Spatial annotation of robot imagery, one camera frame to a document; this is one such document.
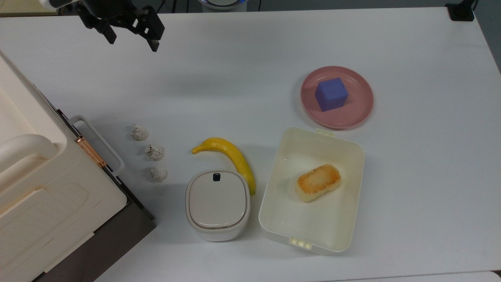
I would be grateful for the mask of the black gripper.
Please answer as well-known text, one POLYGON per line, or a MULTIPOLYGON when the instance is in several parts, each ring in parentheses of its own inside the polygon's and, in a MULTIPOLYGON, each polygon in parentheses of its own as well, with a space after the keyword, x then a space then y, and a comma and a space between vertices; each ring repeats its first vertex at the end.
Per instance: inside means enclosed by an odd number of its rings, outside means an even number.
POLYGON ((108 43, 117 38, 113 27, 139 34, 157 52, 165 27, 151 5, 136 7, 132 0, 79 0, 76 11, 85 27, 103 34, 108 43))

